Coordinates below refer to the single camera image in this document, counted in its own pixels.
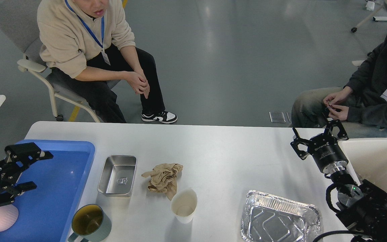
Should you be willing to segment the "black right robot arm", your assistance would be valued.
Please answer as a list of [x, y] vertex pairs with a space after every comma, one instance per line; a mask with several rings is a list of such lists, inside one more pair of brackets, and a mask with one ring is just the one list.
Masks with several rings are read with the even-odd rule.
[[326, 202], [346, 230], [325, 232], [314, 241], [336, 234], [352, 234], [353, 242], [387, 242], [387, 192], [363, 179], [359, 185], [347, 170], [349, 160], [338, 142], [348, 140], [340, 120], [330, 120], [324, 132], [303, 139], [294, 132], [291, 147], [302, 160], [312, 155], [325, 178], [332, 181], [326, 189]]

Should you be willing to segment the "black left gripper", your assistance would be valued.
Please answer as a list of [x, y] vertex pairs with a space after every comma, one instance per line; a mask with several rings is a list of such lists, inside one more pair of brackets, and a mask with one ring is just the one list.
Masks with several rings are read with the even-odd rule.
[[35, 143], [9, 145], [5, 147], [5, 152], [6, 163], [0, 161], [0, 207], [11, 205], [17, 196], [37, 188], [33, 181], [15, 185], [21, 168], [29, 168], [39, 160], [54, 158], [51, 152], [41, 150]]

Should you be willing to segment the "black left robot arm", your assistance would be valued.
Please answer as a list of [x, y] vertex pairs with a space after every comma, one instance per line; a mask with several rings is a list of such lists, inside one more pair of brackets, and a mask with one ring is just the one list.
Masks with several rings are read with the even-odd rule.
[[0, 207], [11, 205], [17, 196], [36, 189], [33, 181], [18, 183], [20, 176], [35, 162], [54, 157], [34, 142], [6, 146], [5, 153], [5, 159], [0, 160]]

